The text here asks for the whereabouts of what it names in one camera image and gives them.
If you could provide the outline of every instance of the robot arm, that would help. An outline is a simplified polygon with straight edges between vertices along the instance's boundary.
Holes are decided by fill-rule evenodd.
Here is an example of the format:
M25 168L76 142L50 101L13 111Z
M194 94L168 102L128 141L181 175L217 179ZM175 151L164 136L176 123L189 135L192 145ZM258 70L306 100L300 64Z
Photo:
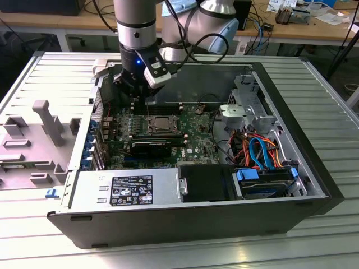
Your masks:
M152 89L171 79L156 45L159 0L114 0L122 65L136 80L144 76Z
M233 19L233 1L171 0L180 24L186 30L186 44L195 44L208 33L221 34L227 40L232 40L238 27L238 21ZM125 93L135 98L153 96L171 79L156 44L156 4L160 2L114 0L123 68L115 81L126 85ZM181 41L177 22L169 13L163 20L163 40L165 43ZM222 53L223 43L223 40L221 42L219 38L211 37L202 42L201 47Z

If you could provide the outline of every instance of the workbench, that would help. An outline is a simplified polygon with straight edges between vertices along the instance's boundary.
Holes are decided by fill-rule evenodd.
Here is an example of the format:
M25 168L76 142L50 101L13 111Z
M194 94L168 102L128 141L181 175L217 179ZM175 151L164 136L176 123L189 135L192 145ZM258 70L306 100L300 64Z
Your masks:
M197 55L213 61L214 55ZM52 113L81 118L96 59L117 53L37 53L0 103L0 124L34 99L61 98ZM227 56L226 62L238 61ZM241 57L261 63L346 200L287 234L129 247L79 249L47 219L60 200L46 189L0 191L1 268L356 268L359 262L359 119L309 63L295 57Z
M100 0L100 7L112 4L113 0ZM292 44L312 44L312 45L333 45L340 46L348 31L348 24L339 24L332 26L320 20L312 18L309 25L289 24L280 25L275 23L275 13L266 12L266 3L268 0L254 0L259 16L274 25L274 31L270 38L271 43L292 43ZM354 12L357 2L340 3L335 5L336 9ZM92 4L88 9L95 12ZM59 16L59 15L36 15L36 14L13 14L0 13L0 18L9 24L14 31L26 33L45 33L55 34L58 38L61 50L70 52L71 46L68 41L69 35L100 35L100 36L117 36L109 31L101 21L98 15L90 14L82 10L76 17ZM105 15L106 20L112 27L116 27L114 15ZM157 36L161 37L162 18L161 5L157 5ZM0 23L0 32L8 31L8 28ZM243 54L248 42L253 41L258 35L252 22L248 22L244 31L237 31L234 40L238 41L236 54ZM350 33L348 41L354 36Z

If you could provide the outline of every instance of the aluminum extrusion table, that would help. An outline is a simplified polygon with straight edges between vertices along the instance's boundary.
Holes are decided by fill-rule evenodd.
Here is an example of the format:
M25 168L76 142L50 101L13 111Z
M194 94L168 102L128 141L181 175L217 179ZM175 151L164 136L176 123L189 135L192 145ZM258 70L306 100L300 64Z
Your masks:
M118 60L120 55L32 57L0 103L0 124L7 115L29 111L33 100L44 96L60 100L52 109L63 120L81 117L81 106L94 85L91 67L96 59ZM48 210L59 203L44 198L46 189L0 191L1 268L356 268L359 119L309 62L281 57L241 57L240 61L263 64L346 197L343 203L325 216L306 219L287 234L79 249L46 219Z

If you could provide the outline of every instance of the table leg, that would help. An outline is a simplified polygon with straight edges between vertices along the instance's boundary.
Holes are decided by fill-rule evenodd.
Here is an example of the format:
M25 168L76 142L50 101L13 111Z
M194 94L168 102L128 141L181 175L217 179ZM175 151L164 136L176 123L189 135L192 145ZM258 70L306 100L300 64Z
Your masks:
M353 108L359 101L359 87L353 92L353 94L347 100L347 105L350 108Z
M70 44L70 40L68 39L68 36L66 35L66 31L64 29L58 29L56 31L56 36L60 44L61 51L71 52L72 51L71 44Z
M109 50L110 47L108 46L107 36L105 36L105 35L102 36L102 42L103 42L103 48L104 48L104 50Z
M238 41L238 45L236 48L235 55L244 55L246 48L247 48L247 44L248 44L248 42L251 41L251 37L250 36L239 36L236 38L236 40Z

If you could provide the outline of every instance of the yellow cable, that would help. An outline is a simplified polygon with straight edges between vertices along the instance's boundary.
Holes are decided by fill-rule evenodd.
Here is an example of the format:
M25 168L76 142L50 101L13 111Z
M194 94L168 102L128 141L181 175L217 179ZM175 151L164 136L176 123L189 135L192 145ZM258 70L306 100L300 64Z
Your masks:
M279 165L280 167L283 167L282 164L281 164L280 161L279 161L278 150L275 150L275 152L276 152L276 154L277 154L277 162L278 162L278 165Z

